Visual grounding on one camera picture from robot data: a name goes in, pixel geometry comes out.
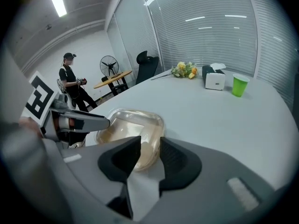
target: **window blind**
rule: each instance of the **window blind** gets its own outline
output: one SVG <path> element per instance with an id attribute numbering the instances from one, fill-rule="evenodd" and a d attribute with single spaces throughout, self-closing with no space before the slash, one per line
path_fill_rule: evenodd
<path id="1" fill-rule="evenodd" d="M 254 75 L 256 21 L 250 0 L 146 0 L 165 70 L 179 61 L 224 63 Z"/>
<path id="2" fill-rule="evenodd" d="M 120 70 L 121 71 L 132 70 L 132 67 L 131 67 L 130 61 L 128 59 L 128 55 L 126 53 L 126 49 L 123 45 L 123 42 L 121 39 L 121 34 L 118 30 L 114 15 L 113 15 L 113 17 L 110 21 L 109 27 L 107 29 L 107 34 L 108 34 L 108 38 L 111 43 L 112 50 L 115 55 L 115 59 L 118 62 Z M 133 73 L 126 76 L 125 79 L 126 79 L 127 83 L 130 83 L 133 80 L 136 80 Z"/>
<path id="3" fill-rule="evenodd" d="M 276 0 L 253 0 L 261 29 L 261 59 L 257 79 L 276 88 L 292 108 L 294 78 L 298 70 L 298 35 Z"/>
<path id="4" fill-rule="evenodd" d="M 148 56 L 159 56 L 150 16 L 143 0 L 121 0 L 114 15 L 128 54 L 128 58 L 137 77 L 139 64 L 137 55 L 145 50 Z M 159 61 L 156 74 L 162 72 Z"/>

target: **transparent tray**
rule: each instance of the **transparent tray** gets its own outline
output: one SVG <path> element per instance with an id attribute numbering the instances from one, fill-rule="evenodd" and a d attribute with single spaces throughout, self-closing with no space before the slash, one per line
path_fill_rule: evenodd
<path id="1" fill-rule="evenodd" d="M 111 112 L 108 119 L 110 127 L 96 134 L 98 144 L 140 135 L 141 155 L 133 170 L 145 170 L 157 161 L 160 154 L 160 137 L 164 136 L 164 122 L 158 115 L 117 109 Z"/>

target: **round wooden tabletop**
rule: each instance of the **round wooden tabletop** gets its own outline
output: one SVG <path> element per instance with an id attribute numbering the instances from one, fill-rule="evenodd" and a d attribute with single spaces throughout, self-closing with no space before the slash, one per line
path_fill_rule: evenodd
<path id="1" fill-rule="evenodd" d="M 100 83 L 98 83 L 97 85 L 95 85 L 93 88 L 94 88 L 94 89 L 100 88 L 100 87 L 102 87 L 102 86 L 104 86 L 104 85 L 107 85 L 107 84 L 109 84 L 109 83 L 111 83 L 111 82 L 114 82 L 114 81 L 116 81 L 116 80 L 119 80 L 119 79 L 121 79 L 121 78 L 123 78 L 123 77 L 129 75 L 130 73 L 132 73 L 132 71 L 131 71 L 131 70 L 127 70 L 127 71 L 124 71 L 124 72 L 121 72 L 121 73 L 112 75 L 112 76 L 110 76 L 110 77 L 108 78 L 107 81 L 100 82 Z"/>

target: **ceiling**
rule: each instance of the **ceiling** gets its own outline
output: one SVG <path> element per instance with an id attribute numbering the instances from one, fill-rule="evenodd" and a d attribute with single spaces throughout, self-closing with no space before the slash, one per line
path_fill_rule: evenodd
<path id="1" fill-rule="evenodd" d="M 7 33 L 7 46 L 16 63 L 24 68 L 43 46 L 83 24 L 103 20 L 110 0 L 63 0 L 67 15 L 59 17 L 52 0 L 22 0 L 19 13 Z"/>

